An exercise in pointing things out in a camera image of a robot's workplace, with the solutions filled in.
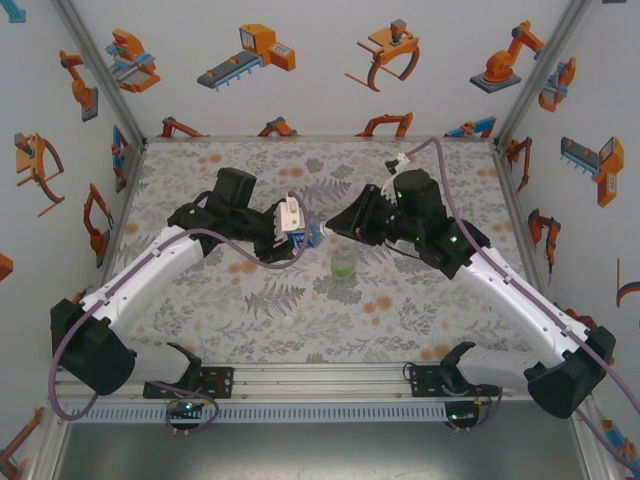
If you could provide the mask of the clear bottle with blue label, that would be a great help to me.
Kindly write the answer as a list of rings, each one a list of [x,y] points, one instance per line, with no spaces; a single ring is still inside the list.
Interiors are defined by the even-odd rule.
[[[324,221],[319,220],[315,216],[310,218],[310,221],[309,221],[309,238],[307,240],[307,247],[308,248],[316,248],[316,247],[320,246],[322,244],[322,242],[324,241],[324,239],[326,238],[326,237],[324,237],[322,235],[322,231],[321,231],[321,227],[320,227],[320,225],[323,222]],[[302,245],[304,243],[304,237],[305,237],[305,230],[304,229],[293,231],[293,232],[290,232],[288,234],[288,238],[293,243],[294,248],[296,250],[299,250],[302,247]]]

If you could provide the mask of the clear bottle with green label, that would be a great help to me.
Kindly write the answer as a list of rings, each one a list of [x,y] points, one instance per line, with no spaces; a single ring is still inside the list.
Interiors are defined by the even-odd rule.
[[[355,276],[358,263],[357,248],[353,243],[340,243],[332,253],[331,272],[338,281],[348,281]]]

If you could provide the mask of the floral patterned table cover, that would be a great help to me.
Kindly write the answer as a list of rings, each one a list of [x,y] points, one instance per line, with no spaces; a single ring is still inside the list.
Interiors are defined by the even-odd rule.
[[[521,269],[493,151],[490,143],[475,141],[440,148],[401,142],[151,145],[115,269],[129,265],[178,207],[211,189],[223,167],[257,178],[254,209],[263,211],[295,191],[311,215],[326,220],[366,184],[383,183],[385,162],[399,152],[431,176],[445,166],[461,216]],[[436,361],[463,341],[527,349],[512,322],[424,265],[407,243],[394,249],[358,245],[355,276],[336,280],[331,257],[340,243],[347,242],[326,238],[284,270],[261,268],[219,246],[154,298],[129,337],[149,345],[175,342],[211,364]],[[286,316],[295,320],[291,329],[282,325]]]

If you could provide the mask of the controller board with green light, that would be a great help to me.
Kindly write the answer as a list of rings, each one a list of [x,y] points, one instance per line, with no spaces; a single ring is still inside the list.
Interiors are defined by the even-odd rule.
[[[447,421],[460,428],[471,428],[479,420],[479,409],[475,406],[447,404],[445,410]]]
[[[177,400],[167,405],[166,417],[170,422],[177,420],[200,420],[206,402],[194,400]]]

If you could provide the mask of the aluminium table edge rail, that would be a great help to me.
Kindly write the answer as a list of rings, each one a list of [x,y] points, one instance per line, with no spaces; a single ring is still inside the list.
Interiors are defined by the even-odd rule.
[[[493,151],[493,160],[510,220],[514,228],[525,277],[543,296],[547,297],[549,288],[546,286],[536,262],[534,245],[530,237],[528,224],[518,198],[516,187],[508,168],[508,163],[497,149]]]
[[[146,159],[146,151],[148,144],[144,143],[133,156],[133,162],[131,166],[131,176],[125,188],[124,203],[119,212],[118,222],[114,233],[111,236],[109,247],[106,253],[104,265],[100,274],[100,285],[105,284],[111,277],[115,268],[115,265],[119,256],[119,246],[124,236],[125,226],[132,208],[135,193],[138,188],[138,183],[142,174],[142,169]]]
[[[379,135],[373,137],[359,137],[354,135],[299,135],[292,137],[280,136],[243,136],[243,135],[227,135],[227,136],[208,136],[208,137],[149,137],[146,144],[213,144],[213,143],[238,143],[238,142],[261,142],[261,143],[301,143],[301,142],[401,142],[401,143],[421,143],[431,138],[431,135],[409,135],[406,137],[393,137],[389,135]]]

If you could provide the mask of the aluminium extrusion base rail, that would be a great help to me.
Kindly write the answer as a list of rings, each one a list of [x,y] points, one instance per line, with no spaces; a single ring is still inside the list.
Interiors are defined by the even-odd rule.
[[[357,402],[417,401],[400,363],[229,364],[235,369],[230,399],[225,402]],[[143,400],[144,381],[129,381],[101,402]],[[65,371],[57,372],[56,393],[62,403],[88,400],[93,390]]]

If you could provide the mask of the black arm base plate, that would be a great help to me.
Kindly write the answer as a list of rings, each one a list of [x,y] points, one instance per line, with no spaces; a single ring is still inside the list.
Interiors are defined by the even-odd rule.
[[[230,399],[234,385],[235,369],[232,367],[203,367],[198,392],[214,399]]]
[[[402,375],[409,383],[410,393],[413,398],[437,398],[446,397],[441,368],[435,365],[418,365],[407,362],[403,365]]]

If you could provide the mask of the aluminium frame post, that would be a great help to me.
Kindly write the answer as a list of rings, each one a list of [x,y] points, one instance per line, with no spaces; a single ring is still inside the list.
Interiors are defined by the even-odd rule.
[[[115,80],[109,73],[107,63],[102,58],[90,30],[85,25],[72,0],[49,0],[66,31],[71,36],[85,64],[92,71],[102,95],[106,98],[128,139],[143,151],[146,146],[146,135],[142,132],[131,109],[120,93]]]
[[[527,78],[523,90],[516,98],[497,137],[496,149],[504,153],[514,137],[517,128],[525,118],[529,108],[537,99],[551,69],[556,65],[560,54],[572,38],[583,17],[594,0],[570,0],[560,16],[548,42],[531,74]]]

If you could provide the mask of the aluminium frame leg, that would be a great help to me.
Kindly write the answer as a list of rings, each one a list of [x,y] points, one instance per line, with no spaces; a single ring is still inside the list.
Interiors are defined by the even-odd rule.
[[[27,467],[22,480],[54,480],[64,456],[70,424],[59,418],[49,403],[26,444]]]
[[[586,423],[576,413],[573,414],[572,421],[588,479],[619,480],[617,467]]]

